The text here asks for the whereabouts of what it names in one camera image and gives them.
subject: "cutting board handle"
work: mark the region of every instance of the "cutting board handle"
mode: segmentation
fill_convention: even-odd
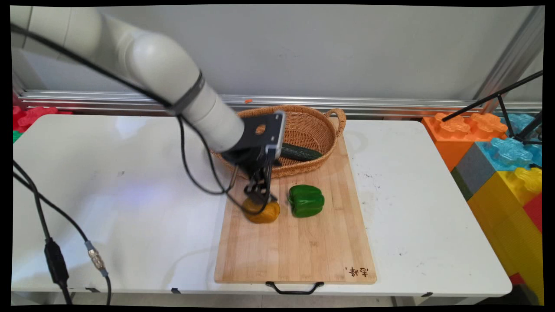
[[[283,290],[279,290],[279,288],[276,286],[276,284],[273,281],[267,281],[266,286],[272,287],[280,295],[310,295],[314,292],[314,290],[316,290],[316,288],[318,288],[320,286],[324,286],[324,282],[323,281],[317,282],[316,284],[314,284],[314,287],[312,287],[312,289],[309,290],[309,291],[283,291]]]
[[[326,112],[326,116],[330,117],[334,113],[337,115],[337,118],[339,118],[336,135],[337,137],[340,137],[343,133],[343,129],[345,129],[345,124],[347,123],[347,115],[345,115],[345,112],[342,109],[332,108]]]

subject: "cucumber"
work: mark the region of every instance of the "cucumber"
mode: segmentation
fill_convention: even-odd
[[[289,159],[307,162],[322,157],[322,154],[316,150],[300,147],[297,145],[283,143],[281,145],[281,156]]]

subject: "wicker basket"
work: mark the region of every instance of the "wicker basket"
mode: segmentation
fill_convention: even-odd
[[[237,113],[237,115],[239,117],[253,117],[272,114],[276,110],[283,110],[287,115],[285,119],[284,142],[317,150],[322,153],[322,157],[307,162],[280,157],[279,161],[282,166],[272,169],[272,178],[276,179],[288,175],[309,172],[320,167],[334,151],[337,138],[343,133],[347,120],[345,112],[343,112],[342,109],[334,108],[322,114],[318,110],[306,106],[279,105],[248,109]],[[337,129],[335,129],[334,124],[328,118],[333,113],[339,118],[339,126]],[[215,155],[222,160],[228,168],[233,169],[233,166],[226,162],[220,154]],[[239,172],[238,175],[242,178],[247,178],[242,172]]]

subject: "basket handle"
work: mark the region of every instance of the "basket handle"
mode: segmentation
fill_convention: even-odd
[[[343,133],[343,129],[345,129],[345,124],[347,123],[347,116],[342,109],[339,108],[332,108],[326,112],[326,117],[330,117],[332,114],[336,114],[339,118],[339,126],[337,127],[337,137],[340,137]]]

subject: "white robotic arm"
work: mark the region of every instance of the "white robotic arm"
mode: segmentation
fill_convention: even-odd
[[[172,104],[199,78],[199,68],[173,39],[101,14],[96,8],[10,6],[10,20]],[[21,35],[12,35],[12,46],[68,60]],[[232,148],[244,132],[243,121],[207,83],[181,114],[216,152]]]

